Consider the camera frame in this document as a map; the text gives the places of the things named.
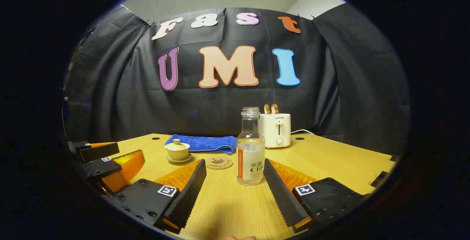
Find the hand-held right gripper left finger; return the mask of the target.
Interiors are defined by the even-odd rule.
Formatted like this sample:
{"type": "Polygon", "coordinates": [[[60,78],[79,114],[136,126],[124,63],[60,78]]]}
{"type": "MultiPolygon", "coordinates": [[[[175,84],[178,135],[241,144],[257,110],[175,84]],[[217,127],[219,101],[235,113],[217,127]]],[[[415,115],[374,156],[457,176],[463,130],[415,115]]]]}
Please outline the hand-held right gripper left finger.
{"type": "Polygon", "coordinates": [[[155,181],[139,179],[111,199],[139,220],[179,234],[186,227],[206,175],[205,160],[200,159],[155,181]]]}

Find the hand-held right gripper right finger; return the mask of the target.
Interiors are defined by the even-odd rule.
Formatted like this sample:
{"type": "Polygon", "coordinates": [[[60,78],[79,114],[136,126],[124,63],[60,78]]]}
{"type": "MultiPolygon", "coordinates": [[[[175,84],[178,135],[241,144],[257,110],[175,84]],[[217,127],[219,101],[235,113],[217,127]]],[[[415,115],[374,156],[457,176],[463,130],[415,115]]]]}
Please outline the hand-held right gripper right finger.
{"type": "Polygon", "coordinates": [[[295,233],[334,223],[367,197],[334,178],[316,180],[268,158],[264,178],[287,227],[295,233]]]}

